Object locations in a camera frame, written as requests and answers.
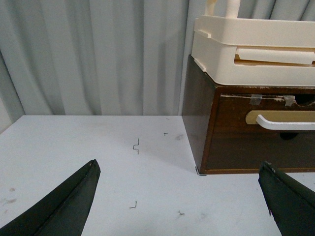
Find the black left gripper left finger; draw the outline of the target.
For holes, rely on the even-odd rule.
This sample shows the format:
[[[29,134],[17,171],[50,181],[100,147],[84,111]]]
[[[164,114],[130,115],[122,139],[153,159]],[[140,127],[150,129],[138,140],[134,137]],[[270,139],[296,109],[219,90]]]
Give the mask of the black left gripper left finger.
[[[2,236],[80,236],[89,216],[100,167],[91,160],[0,230]]]

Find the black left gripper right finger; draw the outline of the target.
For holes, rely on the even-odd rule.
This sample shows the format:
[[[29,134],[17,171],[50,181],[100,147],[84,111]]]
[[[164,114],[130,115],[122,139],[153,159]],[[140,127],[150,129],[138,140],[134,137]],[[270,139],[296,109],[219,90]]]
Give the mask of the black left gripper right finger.
[[[266,161],[259,168],[258,182],[281,235],[315,234],[314,191]]]

